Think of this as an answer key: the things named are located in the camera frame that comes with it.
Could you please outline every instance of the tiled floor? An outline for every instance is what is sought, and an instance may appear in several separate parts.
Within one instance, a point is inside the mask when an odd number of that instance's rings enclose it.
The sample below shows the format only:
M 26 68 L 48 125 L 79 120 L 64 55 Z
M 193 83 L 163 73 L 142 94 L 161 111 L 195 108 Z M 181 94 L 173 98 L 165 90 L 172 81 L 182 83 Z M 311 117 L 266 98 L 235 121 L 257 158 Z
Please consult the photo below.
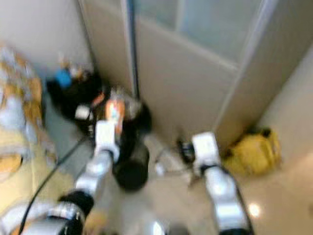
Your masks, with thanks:
M 76 127 L 61 118 L 50 102 L 46 125 L 60 155 L 79 139 Z M 106 179 L 105 192 L 96 207 L 107 215 L 108 227 L 121 235 L 149 235 L 149 225 L 157 220 L 164 225 L 184 223 L 192 235 L 217 235 L 203 182 L 188 188 L 188 175 L 158 177 L 153 159 L 164 145 L 154 135 L 148 136 L 145 142 L 151 157 L 150 178 L 141 191 L 127 194 L 111 175 Z M 65 170 L 76 176 L 91 151 L 88 144 L 82 146 Z M 173 154 L 167 153 L 163 159 L 167 167 L 180 167 Z M 313 156 L 303 157 L 297 163 L 257 179 L 241 179 L 240 186 L 247 204 L 260 208 L 259 217 L 252 218 L 257 235 L 313 234 Z

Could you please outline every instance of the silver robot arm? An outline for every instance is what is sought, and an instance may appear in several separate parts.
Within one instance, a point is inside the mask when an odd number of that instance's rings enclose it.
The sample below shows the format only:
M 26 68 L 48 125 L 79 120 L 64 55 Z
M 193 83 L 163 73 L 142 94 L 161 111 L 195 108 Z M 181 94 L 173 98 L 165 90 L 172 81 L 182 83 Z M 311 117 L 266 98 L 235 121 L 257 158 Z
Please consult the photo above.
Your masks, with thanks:
M 79 235 L 94 201 L 101 195 L 103 181 L 119 157 L 114 141 L 114 125 L 99 121 L 96 125 L 96 149 L 75 188 L 59 199 L 45 219 L 34 222 L 22 235 Z
M 212 199 L 220 234 L 251 234 L 251 224 L 235 180 L 223 170 L 215 136 L 211 132 L 192 138 L 195 151 L 195 170 L 205 177 L 205 185 Z

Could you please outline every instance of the white wall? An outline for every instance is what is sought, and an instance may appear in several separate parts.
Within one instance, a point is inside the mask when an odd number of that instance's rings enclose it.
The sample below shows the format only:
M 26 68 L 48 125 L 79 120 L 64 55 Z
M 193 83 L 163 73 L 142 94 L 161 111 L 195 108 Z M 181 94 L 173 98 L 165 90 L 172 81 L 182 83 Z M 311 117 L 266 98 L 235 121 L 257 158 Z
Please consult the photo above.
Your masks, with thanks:
M 100 73 L 130 91 L 120 8 L 105 0 L 81 1 Z M 153 21 L 137 19 L 139 90 L 155 132 L 174 143 L 182 132 L 190 139 L 212 129 L 236 66 Z
M 58 68 L 58 53 L 91 66 L 76 0 L 0 0 L 0 40 L 33 63 L 41 77 Z
M 313 45 L 259 125 L 271 126 L 278 132 L 285 160 L 313 153 Z

